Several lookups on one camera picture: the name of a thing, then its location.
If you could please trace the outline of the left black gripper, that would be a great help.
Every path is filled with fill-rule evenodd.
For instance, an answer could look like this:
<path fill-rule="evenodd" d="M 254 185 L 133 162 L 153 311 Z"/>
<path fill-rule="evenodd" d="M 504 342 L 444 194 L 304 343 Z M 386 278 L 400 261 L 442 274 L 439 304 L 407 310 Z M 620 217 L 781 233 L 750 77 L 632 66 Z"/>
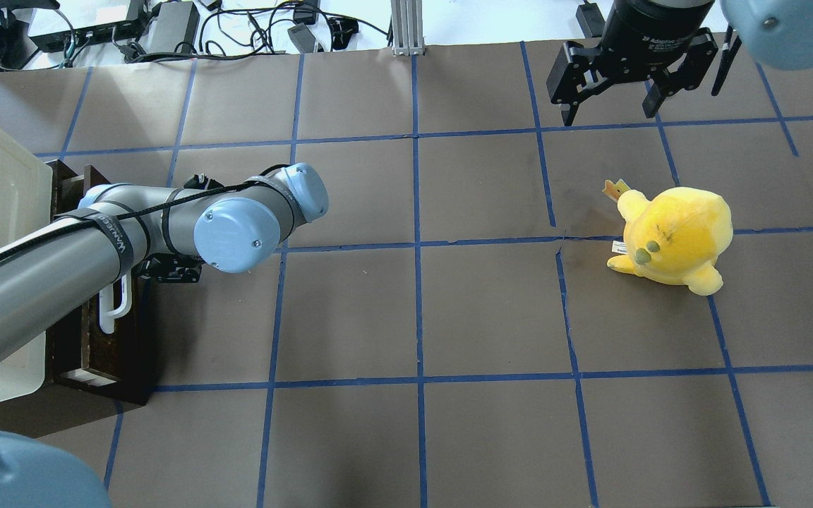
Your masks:
<path fill-rule="evenodd" d="M 161 284 L 194 284 L 200 280 L 202 266 L 200 258 L 154 253 L 140 263 L 140 277 Z"/>

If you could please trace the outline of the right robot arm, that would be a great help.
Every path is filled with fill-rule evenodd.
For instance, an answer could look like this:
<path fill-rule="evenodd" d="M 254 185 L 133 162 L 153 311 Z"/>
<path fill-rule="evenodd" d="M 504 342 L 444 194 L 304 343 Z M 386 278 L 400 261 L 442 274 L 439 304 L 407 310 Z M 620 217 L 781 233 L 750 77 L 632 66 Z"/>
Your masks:
<path fill-rule="evenodd" d="M 782 71 L 813 68 L 813 1 L 721 1 L 725 39 L 717 42 L 704 19 L 712 1 L 616 1 L 600 41 L 565 42 L 546 78 L 562 124 L 574 124 L 579 107 L 616 85 L 648 83 L 643 115 L 657 116 L 682 90 L 696 90 L 720 59 L 711 93 L 725 84 L 741 48 Z"/>

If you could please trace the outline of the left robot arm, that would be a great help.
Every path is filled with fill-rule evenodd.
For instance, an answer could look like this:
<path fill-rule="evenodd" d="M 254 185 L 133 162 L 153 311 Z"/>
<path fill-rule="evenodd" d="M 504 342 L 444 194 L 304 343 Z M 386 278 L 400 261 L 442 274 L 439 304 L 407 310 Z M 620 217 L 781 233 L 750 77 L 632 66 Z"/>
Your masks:
<path fill-rule="evenodd" d="M 152 260 L 246 272 L 329 208 L 306 163 L 235 186 L 95 186 L 78 208 L 0 248 L 0 362 L 116 281 L 157 277 Z M 0 507 L 109 506 L 102 479 L 74 454 L 0 431 Z"/>

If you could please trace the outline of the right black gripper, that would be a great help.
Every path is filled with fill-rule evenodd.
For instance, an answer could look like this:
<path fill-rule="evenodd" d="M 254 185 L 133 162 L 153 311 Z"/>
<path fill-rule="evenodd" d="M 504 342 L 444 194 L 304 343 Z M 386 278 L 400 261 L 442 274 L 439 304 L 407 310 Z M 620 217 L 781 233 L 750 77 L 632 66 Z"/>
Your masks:
<path fill-rule="evenodd" d="M 546 78 L 550 103 L 562 125 L 573 126 L 581 103 L 612 84 L 649 79 L 643 112 L 654 119 L 664 101 L 696 90 L 718 46 L 702 23 L 713 1 L 615 1 L 596 47 L 567 41 Z M 675 71 L 672 64 L 681 60 Z"/>

